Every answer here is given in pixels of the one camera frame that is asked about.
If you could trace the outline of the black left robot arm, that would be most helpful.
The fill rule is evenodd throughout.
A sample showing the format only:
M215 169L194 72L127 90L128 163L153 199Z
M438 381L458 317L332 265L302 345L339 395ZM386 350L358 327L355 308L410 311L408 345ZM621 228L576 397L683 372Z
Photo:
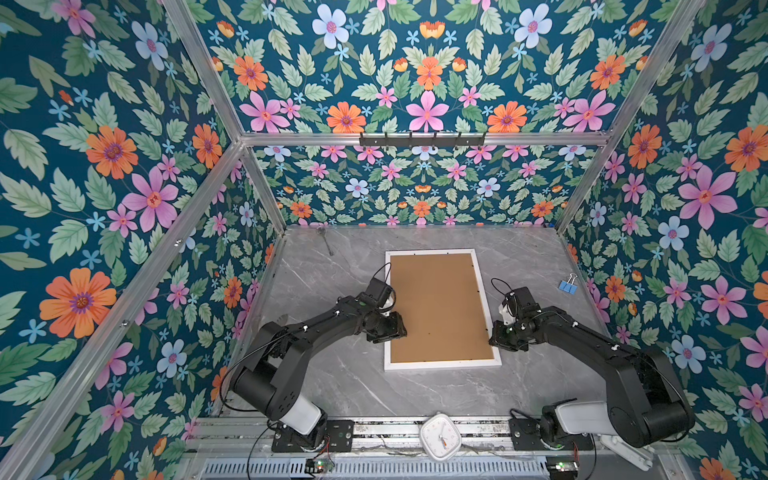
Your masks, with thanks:
M310 361L346 337L363 334L374 344L406 337L395 304L394 288L372 278L363 292L338 298L330 309L308 320L264 324L232 369L230 390L296 435L303 448L320 447L326 438L327 414L302 394Z

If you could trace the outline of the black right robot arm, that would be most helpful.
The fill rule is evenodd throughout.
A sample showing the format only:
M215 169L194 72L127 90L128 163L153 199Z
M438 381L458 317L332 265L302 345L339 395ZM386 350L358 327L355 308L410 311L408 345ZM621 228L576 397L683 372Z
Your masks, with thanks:
M511 352L551 345L604 380L603 400L567 399L542 408L538 430L545 443L608 435L642 448L679 441L694 427L696 417L679 377L659 348L617 343L559 307L540 306L526 287L505 292L499 313L490 345Z

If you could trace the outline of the blue binder clip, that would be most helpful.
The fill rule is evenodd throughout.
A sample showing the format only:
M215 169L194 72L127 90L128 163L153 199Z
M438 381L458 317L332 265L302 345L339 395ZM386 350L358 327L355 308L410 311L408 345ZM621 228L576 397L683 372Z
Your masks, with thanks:
M571 273L567 279L560 282L558 289L570 295L574 295L578 290L577 280L578 276L574 273Z

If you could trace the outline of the white square clock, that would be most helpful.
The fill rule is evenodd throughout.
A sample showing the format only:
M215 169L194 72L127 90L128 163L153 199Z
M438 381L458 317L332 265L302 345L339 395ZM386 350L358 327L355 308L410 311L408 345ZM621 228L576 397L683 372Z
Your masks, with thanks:
M453 420L438 413L428 418L419 430L419 440L425 453L436 462L453 458L461 449L462 436Z

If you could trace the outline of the white plastic holder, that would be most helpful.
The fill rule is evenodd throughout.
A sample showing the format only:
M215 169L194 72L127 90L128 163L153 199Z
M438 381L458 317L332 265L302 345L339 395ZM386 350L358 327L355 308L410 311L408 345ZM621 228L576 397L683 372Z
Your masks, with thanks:
M605 448L642 471L647 472L653 467L655 451L652 447L631 446L617 435L601 434L599 441Z

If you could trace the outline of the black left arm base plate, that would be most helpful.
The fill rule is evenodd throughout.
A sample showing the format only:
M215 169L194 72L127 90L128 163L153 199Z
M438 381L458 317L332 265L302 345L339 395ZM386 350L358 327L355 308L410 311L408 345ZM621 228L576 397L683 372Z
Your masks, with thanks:
M280 424L273 436L274 453L348 453L352 450L355 423L352 420L328 420L322 417L307 435Z

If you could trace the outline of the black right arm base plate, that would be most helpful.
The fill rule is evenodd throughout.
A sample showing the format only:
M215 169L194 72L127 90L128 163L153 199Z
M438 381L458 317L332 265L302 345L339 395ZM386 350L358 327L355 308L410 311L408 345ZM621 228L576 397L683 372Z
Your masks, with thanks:
M518 451L594 451L593 440L584 435L568 435L554 443L541 438L538 422L526 418L511 418L508 422L510 438Z

